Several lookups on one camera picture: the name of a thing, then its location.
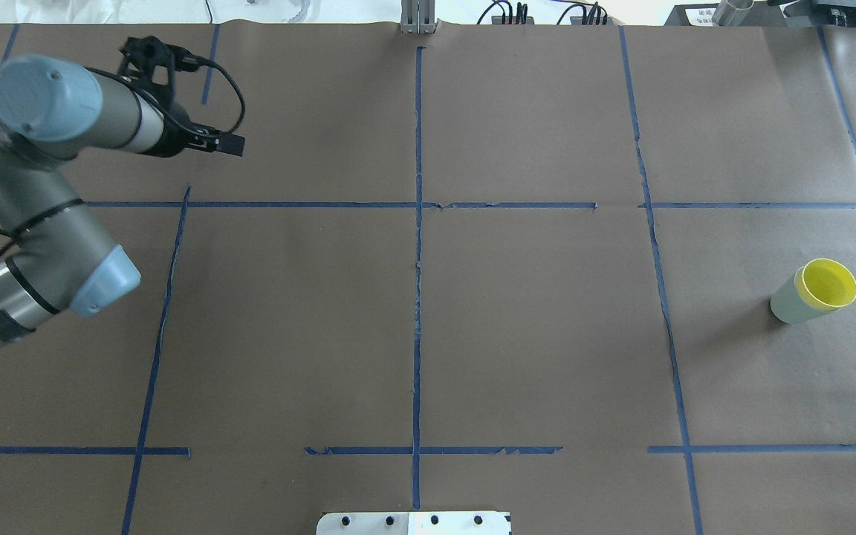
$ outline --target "cup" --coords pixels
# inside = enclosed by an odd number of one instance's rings
[[[771,313],[787,324],[800,324],[845,308],[854,299],[854,274],[836,261],[816,258],[771,296]]]

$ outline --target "white bracket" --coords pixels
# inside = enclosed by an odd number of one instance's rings
[[[418,511],[330,513],[319,519],[316,535],[510,535],[510,513],[497,511]]]
[[[435,0],[401,0],[401,33],[435,33]]]

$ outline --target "yellow cup rim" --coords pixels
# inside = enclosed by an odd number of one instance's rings
[[[842,302],[842,304],[833,304],[833,302],[824,302],[818,299],[818,297],[811,292],[811,289],[808,288],[808,284],[806,284],[805,281],[805,268],[808,268],[809,265],[815,263],[828,265],[829,268],[832,268],[833,271],[837,272],[839,277],[843,278],[843,283],[846,283],[847,288],[854,288],[854,292],[850,295],[850,299],[847,299],[846,302]],[[802,267],[795,273],[794,284],[795,288],[798,290],[798,294],[802,298],[802,301],[805,301],[809,307],[818,309],[818,311],[836,311],[838,308],[845,308],[856,299],[856,277],[854,277],[854,274],[850,272],[845,265],[835,260],[831,260],[830,258],[815,258],[808,262],[808,264],[802,265]]]

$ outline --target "light green cup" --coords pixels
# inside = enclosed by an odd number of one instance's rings
[[[816,258],[771,296],[771,313],[787,324],[800,324],[845,308],[855,299],[854,274],[836,261]]]

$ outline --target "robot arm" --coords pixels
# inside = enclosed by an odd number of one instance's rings
[[[0,68],[0,225],[21,248],[0,263],[0,348],[67,308],[91,316],[139,284],[128,255],[59,172],[79,150],[241,155],[232,131],[242,112],[224,133],[190,122],[173,102],[174,72],[207,59],[154,37],[130,38],[122,52],[118,74],[35,55]],[[167,68],[169,84],[153,82],[156,67]]]

